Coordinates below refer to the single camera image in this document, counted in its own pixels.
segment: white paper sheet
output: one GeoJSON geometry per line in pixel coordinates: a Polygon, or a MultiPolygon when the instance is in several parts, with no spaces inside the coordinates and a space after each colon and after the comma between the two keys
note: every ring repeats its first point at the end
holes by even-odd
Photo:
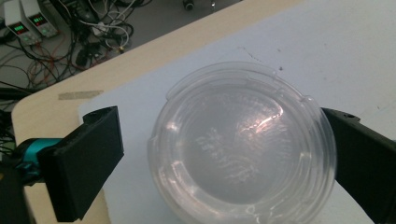
{"type": "MultiPolygon", "coordinates": [[[[147,141],[165,94],[190,72],[212,63],[269,66],[320,106],[361,117],[364,125],[396,139],[394,8],[392,0],[306,0],[82,105],[81,116],[119,107],[125,156],[104,186],[112,223],[181,223],[154,187],[147,141]]],[[[373,222],[336,184],[313,223],[373,222]]]]}

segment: electronic equipment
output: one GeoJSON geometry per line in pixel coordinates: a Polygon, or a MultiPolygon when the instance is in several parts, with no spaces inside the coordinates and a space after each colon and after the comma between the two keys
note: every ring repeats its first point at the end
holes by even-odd
{"type": "Polygon", "coordinates": [[[21,3],[25,17],[43,36],[51,37],[58,34],[55,21],[43,6],[42,1],[21,0],[21,3]]]}
{"type": "Polygon", "coordinates": [[[41,42],[41,35],[24,16],[19,0],[4,3],[6,27],[11,30],[23,43],[33,45],[41,42]]]}

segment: plastic container lid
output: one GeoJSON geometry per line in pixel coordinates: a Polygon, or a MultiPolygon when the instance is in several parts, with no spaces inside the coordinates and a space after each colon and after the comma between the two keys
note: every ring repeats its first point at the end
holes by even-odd
{"type": "Polygon", "coordinates": [[[186,223],[306,223],[334,182],[315,101],[255,63],[200,69],[169,91],[148,143],[156,186],[186,223]]]}

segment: transparent lid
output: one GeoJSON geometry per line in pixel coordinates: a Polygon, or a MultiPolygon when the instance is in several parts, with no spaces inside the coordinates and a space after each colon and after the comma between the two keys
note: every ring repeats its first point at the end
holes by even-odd
{"type": "Polygon", "coordinates": [[[219,63],[169,91],[148,143],[163,198],[186,223],[306,223],[334,181],[325,115],[255,63],[219,63]]]}

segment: digital display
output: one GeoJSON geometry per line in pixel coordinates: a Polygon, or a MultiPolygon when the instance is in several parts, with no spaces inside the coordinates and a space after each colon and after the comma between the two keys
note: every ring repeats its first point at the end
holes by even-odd
{"type": "Polygon", "coordinates": [[[34,16],[29,17],[29,20],[35,25],[40,26],[44,23],[47,23],[47,20],[41,15],[41,13],[35,14],[34,16]]]}
{"type": "Polygon", "coordinates": [[[8,27],[17,35],[21,35],[29,31],[21,22],[9,25],[8,27]]]}

